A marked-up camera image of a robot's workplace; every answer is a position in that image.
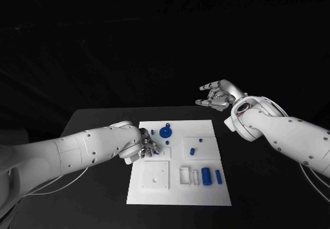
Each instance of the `dark table surface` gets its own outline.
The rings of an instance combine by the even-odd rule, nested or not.
[[[212,120],[233,206],[127,205],[132,166],[120,157],[91,167],[61,191],[27,197],[14,229],[326,228],[330,205],[313,189],[299,163],[261,137],[231,132],[224,112],[210,107],[78,110],[63,136],[120,121]],[[44,192],[81,174],[65,175]]]

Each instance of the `robotic hand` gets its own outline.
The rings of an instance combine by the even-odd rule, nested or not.
[[[273,148],[300,164],[330,177],[330,131],[296,117],[289,117],[277,103],[266,97],[248,96],[221,80],[202,86],[211,89],[208,100],[197,104],[224,111],[233,105],[225,124],[248,141],[266,136]]]
[[[161,148],[149,131],[129,121],[67,137],[0,146],[0,218],[47,181],[120,156],[132,164]]]

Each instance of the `blue object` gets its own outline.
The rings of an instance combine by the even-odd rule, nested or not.
[[[169,138],[171,135],[172,135],[172,129],[171,129],[171,124],[168,123],[168,124],[166,124],[166,127],[163,127],[163,128],[161,129],[161,136],[162,136],[163,138]]]
[[[191,155],[194,155],[194,154],[195,154],[195,149],[192,148],[192,149],[191,149]]]
[[[211,169],[202,168],[202,179],[204,179],[204,185],[212,185],[211,181]]]
[[[217,174],[218,184],[221,185],[221,184],[223,184],[221,171],[217,170],[217,171],[215,171],[215,174]]]

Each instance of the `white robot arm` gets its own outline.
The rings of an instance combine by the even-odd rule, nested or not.
[[[129,121],[67,137],[0,146],[0,218],[18,201],[47,181],[120,156],[132,164],[153,150],[149,131]]]
[[[305,120],[289,117],[286,111],[266,97],[248,96],[237,86],[221,80],[202,86],[211,89],[208,100],[198,105],[224,111],[233,104],[225,124],[248,141],[266,136],[273,148],[330,177],[330,131]]]

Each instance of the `black curtain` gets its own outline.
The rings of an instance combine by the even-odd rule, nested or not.
[[[31,141],[60,137],[77,109],[195,105],[221,79],[330,129],[326,1],[37,0],[2,11],[0,122]]]

